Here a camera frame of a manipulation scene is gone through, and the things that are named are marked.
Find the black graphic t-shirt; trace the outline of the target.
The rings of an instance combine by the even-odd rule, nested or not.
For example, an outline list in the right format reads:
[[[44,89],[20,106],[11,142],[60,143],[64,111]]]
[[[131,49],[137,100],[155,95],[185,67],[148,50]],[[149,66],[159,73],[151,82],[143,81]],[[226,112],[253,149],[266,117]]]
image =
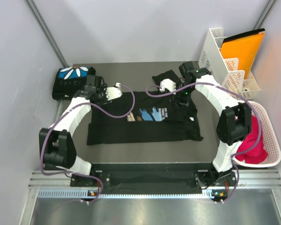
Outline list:
[[[179,105],[171,96],[152,98],[144,91],[125,92],[102,107],[121,118],[92,109],[87,145],[202,141],[197,108],[190,94],[187,99],[187,104]]]

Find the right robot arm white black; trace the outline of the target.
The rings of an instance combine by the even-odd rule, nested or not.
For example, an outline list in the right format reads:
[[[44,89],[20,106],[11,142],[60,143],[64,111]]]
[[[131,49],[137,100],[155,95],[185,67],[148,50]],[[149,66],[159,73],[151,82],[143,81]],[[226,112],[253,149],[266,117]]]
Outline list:
[[[183,80],[176,82],[177,92],[173,99],[180,105],[186,105],[190,103],[190,93],[197,90],[219,114],[217,154],[206,176],[198,179],[207,186],[221,185],[231,173],[233,155],[251,132],[251,108],[228,94],[205,67],[196,68],[193,62],[188,61],[179,66],[179,71]]]

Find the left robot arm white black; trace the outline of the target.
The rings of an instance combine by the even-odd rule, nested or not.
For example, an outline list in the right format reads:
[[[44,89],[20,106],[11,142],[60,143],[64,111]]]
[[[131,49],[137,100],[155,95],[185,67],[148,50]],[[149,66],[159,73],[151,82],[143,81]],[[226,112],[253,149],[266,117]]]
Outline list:
[[[86,84],[76,91],[70,105],[59,119],[49,128],[39,132],[40,162],[71,173],[81,174],[81,181],[92,186],[97,175],[92,172],[92,164],[77,156],[72,136],[80,122],[92,109],[92,104],[101,106],[122,96],[120,84],[108,87],[104,79],[88,75]]]

